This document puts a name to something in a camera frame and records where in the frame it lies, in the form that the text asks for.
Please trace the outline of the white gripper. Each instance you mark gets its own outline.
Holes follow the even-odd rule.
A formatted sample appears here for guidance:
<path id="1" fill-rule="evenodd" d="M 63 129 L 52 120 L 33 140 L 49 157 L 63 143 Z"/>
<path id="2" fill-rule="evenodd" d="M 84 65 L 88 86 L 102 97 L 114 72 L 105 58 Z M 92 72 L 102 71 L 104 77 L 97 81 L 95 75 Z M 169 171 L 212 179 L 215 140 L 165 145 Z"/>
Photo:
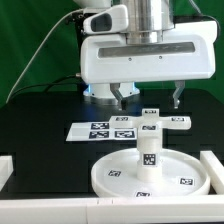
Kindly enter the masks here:
<path id="1" fill-rule="evenodd" d="M 177 109 L 183 80 L 208 79 L 215 73 L 216 38 L 214 21 L 178 23 L 155 44 L 128 45 L 123 34 L 90 36 L 81 47 L 81 77 L 88 84 L 112 83 L 120 110 L 126 109 L 126 99 L 119 83 L 175 81 Z"/>

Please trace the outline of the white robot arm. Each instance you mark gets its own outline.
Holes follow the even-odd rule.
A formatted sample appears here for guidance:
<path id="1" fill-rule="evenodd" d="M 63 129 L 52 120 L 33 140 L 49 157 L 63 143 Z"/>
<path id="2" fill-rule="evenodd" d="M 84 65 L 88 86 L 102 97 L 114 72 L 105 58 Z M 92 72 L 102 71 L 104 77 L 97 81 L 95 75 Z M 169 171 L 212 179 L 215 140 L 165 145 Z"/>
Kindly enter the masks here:
<path id="1" fill-rule="evenodd" d="M 172 0 L 74 0 L 84 98 L 125 108 L 139 82 L 173 81 L 174 105 L 187 80 L 215 73 L 219 22 L 173 15 Z"/>

